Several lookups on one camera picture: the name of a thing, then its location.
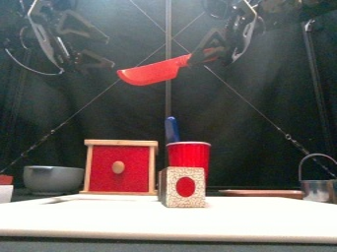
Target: red plastic cup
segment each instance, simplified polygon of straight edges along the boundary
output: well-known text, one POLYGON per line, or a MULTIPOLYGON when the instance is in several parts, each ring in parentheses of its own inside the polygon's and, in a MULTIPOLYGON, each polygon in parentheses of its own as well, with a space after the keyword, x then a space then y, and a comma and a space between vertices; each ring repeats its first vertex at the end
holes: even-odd
POLYGON ((168 165, 179 167, 202 167, 209 179, 210 149, 206 142, 174 142, 167 144, 168 165))

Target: bucket handle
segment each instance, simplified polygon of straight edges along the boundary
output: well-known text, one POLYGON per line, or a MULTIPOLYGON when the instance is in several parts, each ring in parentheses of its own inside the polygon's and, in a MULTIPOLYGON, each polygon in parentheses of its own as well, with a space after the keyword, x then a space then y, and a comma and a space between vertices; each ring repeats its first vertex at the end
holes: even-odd
POLYGON ((329 155, 325 155, 325 154, 309 154, 309 155, 306 155, 306 156, 301 159, 299 165, 298 165, 298 181, 301 181, 301 166, 302 166, 302 163, 304 163, 309 158, 313 158, 313 157, 317 157, 317 156, 329 158, 329 159, 333 161, 333 163, 337 165, 337 161, 336 161, 336 160, 332 158, 332 156, 329 156, 329 155))

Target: table surface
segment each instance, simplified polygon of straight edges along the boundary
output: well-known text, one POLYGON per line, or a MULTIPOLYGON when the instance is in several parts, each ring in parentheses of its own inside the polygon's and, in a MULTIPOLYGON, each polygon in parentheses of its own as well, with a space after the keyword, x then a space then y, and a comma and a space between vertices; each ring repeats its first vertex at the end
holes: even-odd
POLYGON ((75 194, 1 204, 0 236, 337 244, 337 205, 277 197, 206 201, 179 209, 155 196, 75 194))

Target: blue handle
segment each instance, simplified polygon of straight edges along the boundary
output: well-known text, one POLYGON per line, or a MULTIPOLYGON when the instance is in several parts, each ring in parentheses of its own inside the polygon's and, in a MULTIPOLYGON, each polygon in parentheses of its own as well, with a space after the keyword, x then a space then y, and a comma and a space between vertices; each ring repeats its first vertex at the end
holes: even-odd
POLYGON ((167 144, 180 141, 178 124, 172 116, 167 117, 164 120, 164 132, 167 144))

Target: wooden box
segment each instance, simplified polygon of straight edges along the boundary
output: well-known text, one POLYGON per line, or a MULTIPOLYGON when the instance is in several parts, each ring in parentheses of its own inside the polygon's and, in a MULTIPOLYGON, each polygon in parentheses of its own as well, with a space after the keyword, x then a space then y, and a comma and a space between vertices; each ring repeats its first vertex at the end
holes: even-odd
POLYGON ((88 146, 82 193, 155 195, 158 142, 86 140, 88 146))
POLYGON ((158 200, 167 208, 206 206, 206 176, 201 167, 167 167, 159 171, 158 200))

